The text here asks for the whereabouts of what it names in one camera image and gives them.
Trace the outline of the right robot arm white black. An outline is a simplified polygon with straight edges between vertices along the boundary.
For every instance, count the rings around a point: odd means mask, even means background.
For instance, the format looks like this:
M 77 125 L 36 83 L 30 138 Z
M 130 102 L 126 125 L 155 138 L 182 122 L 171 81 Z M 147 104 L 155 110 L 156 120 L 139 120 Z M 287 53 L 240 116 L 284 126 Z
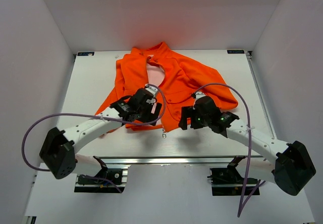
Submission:
M 209 96 L 196 99 L 193 106 L 182 107 L 179 127 L 182 130 L 208 127 L 214 133 L 251 147 L 264 158 L 234 157 L 227 165 L 228 178 L 234 183 L 250 177 L 274 183 L 285 193 L 296 196 L 316 174 L 303 143 L 288 143 L 248 128 L 234 113 L 221 112 Z

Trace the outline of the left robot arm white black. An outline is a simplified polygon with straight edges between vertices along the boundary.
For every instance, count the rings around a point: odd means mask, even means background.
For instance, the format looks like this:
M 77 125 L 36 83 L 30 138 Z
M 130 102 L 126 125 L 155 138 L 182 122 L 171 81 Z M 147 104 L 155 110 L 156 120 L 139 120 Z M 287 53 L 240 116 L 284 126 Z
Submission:
M 64 130 L 52 128 L 41 148 L 41 159 L 58 180 L 77 174 L 95 183 L 106 181 L 106 164 L 98 156 L 84 156 L 78 152 L 96 138 L 126 124 L 154 126 L 165 112 L 157 102 L 160 92 L 157 86 L 147 84 L 134 95 L 113 102 L 99 114 L 87 115 L 87 120 L 80 124 Z

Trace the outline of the orange jacket with pink lining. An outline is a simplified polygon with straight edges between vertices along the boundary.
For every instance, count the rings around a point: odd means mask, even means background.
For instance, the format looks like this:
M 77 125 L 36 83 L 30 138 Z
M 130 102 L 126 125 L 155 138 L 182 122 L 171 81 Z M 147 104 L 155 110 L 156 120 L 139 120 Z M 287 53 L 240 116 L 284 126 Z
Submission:
M 162 42 L 149 49 L 132 48 L 129 54 L 116 62 L 115 86 L 98 108 L 97 114 L 104 111 L 113 102 L 126 95 L 134 94 L 139 88 L 150 83 L 147 65 L 159 67 L 164 78 L 157 84 L 166 98 L 166 111 L 156 126 L 126 125 L 133 131 L 164 129 L 170 132 L 178 128 L 181 108 L 194 103 L 191 94 L 203 86 L 203 93 L 210 96 L 222 110 L 234 109 L 237 99 L 220 73 L 202 63 L 169 49 Z

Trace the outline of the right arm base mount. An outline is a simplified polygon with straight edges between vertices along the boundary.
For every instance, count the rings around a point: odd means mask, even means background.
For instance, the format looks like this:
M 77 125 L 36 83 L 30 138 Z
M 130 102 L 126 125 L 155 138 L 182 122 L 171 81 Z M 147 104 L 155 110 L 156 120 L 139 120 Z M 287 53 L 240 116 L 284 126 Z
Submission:
M 242 194 L 244 178 L 235 167 L 245 156 L 206 157 L 209 166 L 207 182 L 211 185 L 212 196 L 239 196 Z

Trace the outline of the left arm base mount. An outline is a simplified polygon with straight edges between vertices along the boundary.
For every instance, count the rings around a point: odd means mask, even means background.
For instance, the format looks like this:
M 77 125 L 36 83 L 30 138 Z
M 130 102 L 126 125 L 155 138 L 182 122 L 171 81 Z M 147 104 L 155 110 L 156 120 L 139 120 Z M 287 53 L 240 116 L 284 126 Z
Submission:
M 123 193 L 125 189 L 124 169 L 108 167 L 97 156 L 76 156 L 77 180 L 75 193 Z

